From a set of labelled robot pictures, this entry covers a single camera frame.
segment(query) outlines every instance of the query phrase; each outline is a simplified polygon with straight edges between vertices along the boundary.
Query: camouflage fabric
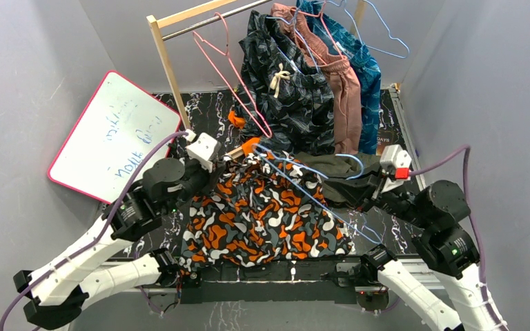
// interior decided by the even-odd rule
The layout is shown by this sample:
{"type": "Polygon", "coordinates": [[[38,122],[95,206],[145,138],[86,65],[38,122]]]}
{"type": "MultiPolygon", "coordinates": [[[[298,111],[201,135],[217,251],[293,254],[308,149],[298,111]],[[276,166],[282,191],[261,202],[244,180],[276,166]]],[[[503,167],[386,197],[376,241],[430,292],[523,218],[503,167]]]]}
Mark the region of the camouflage fabric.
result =
{"type": "MultiPolygon", "coordinates": [[[[271,160],[319,201],[320,177],[298,165],[271,160]]],[[[274,259],[347,254],[344,225],[313,203],[254,154],[228,171],[209,196],[195,197],[183,236],[179,264],[196,271],[224,260],[251,267],[274,259]]]]}
{"type": "MultiPolygon", "coordinates": [[[[319,14],[322,5],[312,1],[297,0],[296,5],[301,11],[319,14]]],[[[334,48],[322,21],[315,17],[306,17],[310,30],[314,32],[327,46],[331,54],[338,54],[334,48]]],[[[381,70],[375,58],[371,56],[369,48],[357,37],[353,36],[337,21],[327,15],[323,20],[330,31],[337,46],[345,54],[360,82],[360,98],[362,104],[362,134],[358,150],[365,154],[377,152],[377,137],[379,132],[379,100],[381,98],[381,70]]]]}
{"type": "MultiPolygon", "coordinates": [[[[273,133],[270,139],[262,137],[260,143],[291,154],[334,153],[334,94],[325,76],[308,66],[302,52],[268,15],[252,11],[248,34],[239,44],[244,52],[241,78],[273,133]],[[276,98],[269,84],[279,72],[280,64],[290,72],[290,77],[281,79],[276,98]]],[[[237,93],[259,120],[243,87],[239,86],[237,93]]],[[[238,104],[235,114],[246,121],[241,130],[243,141],[263,135],[238,104]]]]}

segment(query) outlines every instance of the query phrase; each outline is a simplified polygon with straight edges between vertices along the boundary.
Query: folded green cloth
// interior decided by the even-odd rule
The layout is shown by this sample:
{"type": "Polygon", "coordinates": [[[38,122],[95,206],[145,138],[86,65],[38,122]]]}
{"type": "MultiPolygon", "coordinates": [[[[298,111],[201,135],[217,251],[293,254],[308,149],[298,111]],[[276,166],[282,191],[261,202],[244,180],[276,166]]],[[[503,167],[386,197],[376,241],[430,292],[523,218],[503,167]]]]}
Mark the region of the folded green cloth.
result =
{"type": "MultiPolygon", "coordinates": [[[[379,162],[381,157],[377,155],[369,155],[359,153],[354,155],[365,167],[370,166],[373,163],[379,162]]],[[[295,158],[300,162],[306,164],[308,167],[316,169],[328,177],[333,178],[348,178],[350,176],[356,176],[360,173],[360,166],[357,161],[350,157],[337,157],[336,155],[320,155],[314,157],[308,153],[298,153],[295,158]]],[[[344,203],[346,199],[336,190],[329,185],[324,184],[322,191],[326,200],[332,201],[333,203],[344,203]]]]}

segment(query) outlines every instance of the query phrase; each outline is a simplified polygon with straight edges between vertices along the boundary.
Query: black marble table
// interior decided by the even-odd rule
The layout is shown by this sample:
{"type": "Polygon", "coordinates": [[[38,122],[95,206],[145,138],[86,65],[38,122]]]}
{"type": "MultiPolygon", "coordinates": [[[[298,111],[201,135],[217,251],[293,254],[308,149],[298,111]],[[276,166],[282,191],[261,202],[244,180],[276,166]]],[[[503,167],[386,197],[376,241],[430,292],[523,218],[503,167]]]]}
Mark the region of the black marble table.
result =
{"type": "MultiPolygon", "coordinates": [[[[177,109],[171,94],[156,94],[156,98],[168,106],[177,109]]],[[[230,109],[234,105],[233,96],[229,91],[190,93],[183,94],[184,103],[188,111],[190,122],[195,132],[206,132],[215,137],[221,144],[220,154],[233,150],[240,145],[239,132],[227,119],[230,109]]],[[[381,97],[381,121],[379,131],[379,151],[389,144],[398,143],[405,145],[403,135],[399,126],[397,116],[393,107],[393,101],[388,90],[382,91],[381,97]]],[[[184,144],[178,143],[176,154],[182,154],[184,144]]],[[[411,235],[416,231],[411,225],[397,220],[387,213],[373,208],[366,214],[354,210],[335,210],[345,221],[351,222],[363,233],[373,236],[369,229],[374,230],[381,238],[382,243],[398,254],[413,254],[415,250],[411,245],[411,235]]],[[[157,248],[168,248],[174,255],[179,255],[182,228],[188,221],[188,213],[178,212],[164,218],[161,228],[144,236],[132,247],[113,257],[115,261],[132,259],[135,251],[144,254],[149,250],[157,248]]],[[[349,228],[349,233],[355,244],[356,254],[364,254],[375,246],[369,240],[349,228]]]]}

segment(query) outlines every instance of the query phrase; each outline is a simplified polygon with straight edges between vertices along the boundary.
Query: metal rod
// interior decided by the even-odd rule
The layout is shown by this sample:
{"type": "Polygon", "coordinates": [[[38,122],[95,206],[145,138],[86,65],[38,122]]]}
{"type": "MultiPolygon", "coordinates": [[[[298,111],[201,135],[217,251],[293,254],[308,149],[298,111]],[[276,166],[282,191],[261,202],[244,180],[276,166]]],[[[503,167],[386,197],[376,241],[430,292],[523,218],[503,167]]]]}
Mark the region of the metal rod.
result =
{"type": "MultiPolygon", "coordinates": [[[[229,16],[233,16],[234,14],[238,14],[238,13],[240,13],[240,12],[244,12],[245,10],[249,10],[249,9],[251,9],[251,8],[254,8],[254,7],[257,7],[257,6],[259,6],[259,5],[262,5],[263,3],[268,3],[268,2],[270,2],[270,1],[272,1],[272,0],[259,0],[259,1],[255,1],[255,2],[252,2],[252,3],[248,4],[248,5],[245,5],[245,6],[242,6],[242,7],[238,7],[237,9],[233,9],[233,10],[231,10],[230,12],[225,12],[224,14],[222,14],[222,16],[223,16],[224,18],[229,17],[229,16]]],[[[172,33],[172,34],[168,34],[167,36],[163,36],[161,39],[162,39],[163,41],[166,41],[166,40],[169,40],[169,39],[175,38],[175,37],[177,37],[177,36],[179,36],[179,35],[182,35],[182,34],[184,34],[184,33],[188,33],[188,32],[190,32],[190,31],[193,31],[193,30],[196,30],[196,29],[198,29],[198,28],[201,28],[201,27],[203,27],[203,26],[207,26],[208,24],[210,24],[210,23],[214,23],[214,22],[216,22],[216,21],[220,21],[220,17],[218,17],[218,16],[214,16],[214,17],[209,18],[209,19],[207,19],[207,20],[205,20],[205,21],[202,21],[202,22],[196,23],[196,24],[194,24],[194,25],[192,25],[192,26],[188,26],[187,28],[182,29],[182,30],[180,30],[180,31],[178,31],[178,32],[174,32],[174,33],[172,33]]]]}

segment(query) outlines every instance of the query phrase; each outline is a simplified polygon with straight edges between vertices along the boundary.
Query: blue patterned garment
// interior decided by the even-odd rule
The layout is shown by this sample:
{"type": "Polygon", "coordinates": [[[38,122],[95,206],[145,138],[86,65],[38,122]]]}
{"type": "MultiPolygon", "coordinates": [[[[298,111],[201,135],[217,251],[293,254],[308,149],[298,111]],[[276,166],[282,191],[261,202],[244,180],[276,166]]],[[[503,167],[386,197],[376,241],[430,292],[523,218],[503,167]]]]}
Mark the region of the blue patterned garment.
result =
{"type": "MultiPolygon", "coordinates": [[[[297,0],[297,7],[302,12],[318,14],[322,5],[311,1],[297,0]]],[[[328,51],[331,54],[338,54],[320,19],[307,17],[307,20],[310,30],[324,41],[328,46],[328,51]]],[[[341,48],[342,54],[349,57],[351,66],[360,82],[362,134],[358,150],[365,154],[375,154],[377,152],[377,134],[379,132],[381,70],[364,43],[361,43],[358,38],[327,15],[324,15],[324,22],[337,46],[341,48]]]]}

